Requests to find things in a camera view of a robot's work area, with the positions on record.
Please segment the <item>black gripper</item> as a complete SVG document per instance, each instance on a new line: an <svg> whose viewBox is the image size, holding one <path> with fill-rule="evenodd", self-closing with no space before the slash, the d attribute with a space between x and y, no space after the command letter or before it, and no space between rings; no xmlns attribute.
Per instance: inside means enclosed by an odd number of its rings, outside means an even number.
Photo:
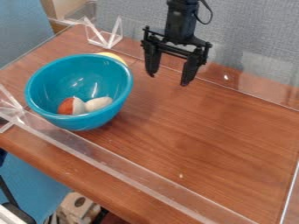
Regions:
<svg viewBox="0 0 299 224"><path fill-rule="evenodd" d="M199 66L208 60L212 44L195 36L183 41L169 38L161 29L151 29L147 25L143 28L144 37L141 47L144 48L144 67L149 76L157 72L161 54L167 53L181 59L187 59L181 70L181 85L187 86L193 80Z"/></svg>

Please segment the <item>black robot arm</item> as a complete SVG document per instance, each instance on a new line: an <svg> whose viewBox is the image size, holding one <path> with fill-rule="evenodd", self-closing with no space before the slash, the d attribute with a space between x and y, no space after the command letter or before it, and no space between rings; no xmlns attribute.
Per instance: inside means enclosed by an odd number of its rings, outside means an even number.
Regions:
<svg viewBox="0 0 299 224"><path fill-rule="evenodd" d="M144 68L148 75L155 76L163 53L185 59L181 69L181 86L187 86L193 80L200 66L207 63L212 48L211 42L193 35L196 22L203 25L211 22L211 19L207 23L199 19L200 4L211 11L205 0L167 0L164 30L151 31L148 25L143 29L141 47L144 48Z"/></svg>

